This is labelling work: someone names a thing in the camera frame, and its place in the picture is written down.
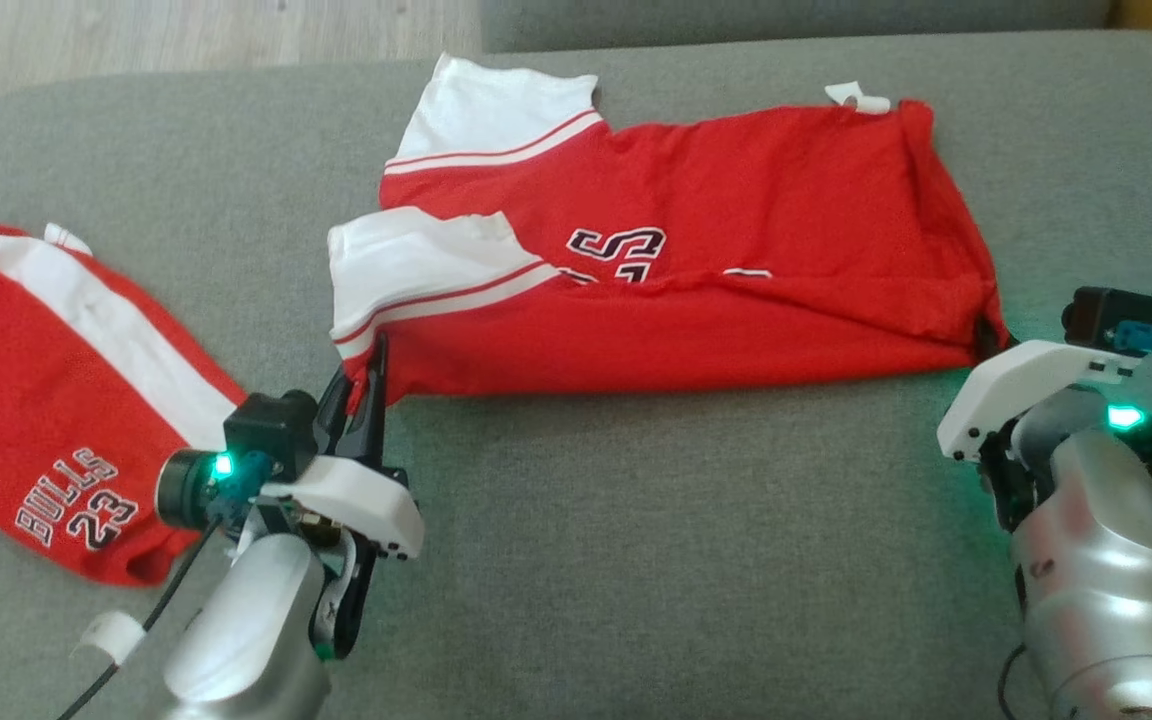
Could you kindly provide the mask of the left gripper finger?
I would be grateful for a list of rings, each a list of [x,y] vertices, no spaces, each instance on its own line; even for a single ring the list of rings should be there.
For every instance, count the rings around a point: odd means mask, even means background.
[[[317,401],[314,444],[320,455],[351,456],[346,444],[346,435],[349,419],[353,418],[351,410],[349,410],[353,391],[355,391],[355,382],[347,374],[346,367],[339,365]]]
[[[380,333],[358,382],[362,395],[348,425],[348,456],[362,465],[384,471],[385,424],[387,424],[388,338]]]

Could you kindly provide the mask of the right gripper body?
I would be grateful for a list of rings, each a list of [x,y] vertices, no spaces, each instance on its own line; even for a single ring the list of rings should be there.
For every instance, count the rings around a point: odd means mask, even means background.
[[[1102,348],[1029,340],[975,366],[938,424],[941,454],[980,461],[987,435],[1079,382],[1119,384],[1137,369],[1132,356]]]

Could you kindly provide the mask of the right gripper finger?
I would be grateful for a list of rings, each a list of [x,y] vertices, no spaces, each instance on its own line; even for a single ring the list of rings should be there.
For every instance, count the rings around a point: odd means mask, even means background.
[[[1001,316],[982,313],[975,319],[973,359],[992,359],[1014,346],[1015,338]]]

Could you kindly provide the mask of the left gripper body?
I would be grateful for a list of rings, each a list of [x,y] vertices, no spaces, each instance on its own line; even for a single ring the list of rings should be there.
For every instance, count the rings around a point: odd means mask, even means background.
[[[262,484],[262,497],[288,498],[393,555],[420,556],[426,526],[411,492],[353,458],[316,456],[297,480]]]

